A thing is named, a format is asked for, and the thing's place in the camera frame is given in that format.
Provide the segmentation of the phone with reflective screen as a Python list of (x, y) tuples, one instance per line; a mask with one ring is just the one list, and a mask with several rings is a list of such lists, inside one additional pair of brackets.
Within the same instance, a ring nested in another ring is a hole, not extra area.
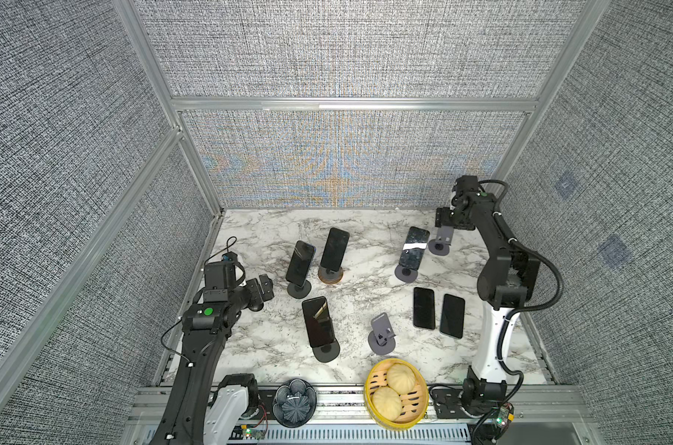
[(399, 266), (405, 269), (418, 270), (429, 240), (430, 232), (428, 230), (411, 226), (401, 250)]

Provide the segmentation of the green edged phone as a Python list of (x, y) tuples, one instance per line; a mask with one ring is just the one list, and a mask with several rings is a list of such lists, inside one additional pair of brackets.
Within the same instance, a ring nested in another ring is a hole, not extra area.
[(451, 294), (445, 294), (440, 317), (439, 332), (455, 339), (462, 339), (466, 301)]

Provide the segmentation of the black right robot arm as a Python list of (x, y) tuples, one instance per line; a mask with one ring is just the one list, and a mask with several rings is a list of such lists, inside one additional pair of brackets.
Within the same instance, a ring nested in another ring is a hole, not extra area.
[(484, 191), (483, 185), (475, 176), (462, 176), (449, 206), (436, 210), (438, 235), (476, 230), (488, 250), (476, 284), (483, 302), (480, 341), (461, 393), (462, 408), (471, 416), (484, 415), (505, 401), (514, 372), (504, 365), (518, 316), (506, 318), (531, 299), (540, 268), (538, 259), (514, 246), (517, 238), (501, 213), (501, 198)]

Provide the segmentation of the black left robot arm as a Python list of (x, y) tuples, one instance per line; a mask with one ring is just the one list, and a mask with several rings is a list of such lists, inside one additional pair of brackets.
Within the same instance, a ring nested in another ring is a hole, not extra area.
[(262, 274), (244, 286), (217, 283), (197, 292), (182, 316), (182, 358), (153, 444), (202, 444), (215, 370), (232, 328), (245, 309), (258, 312), (274, 298)]

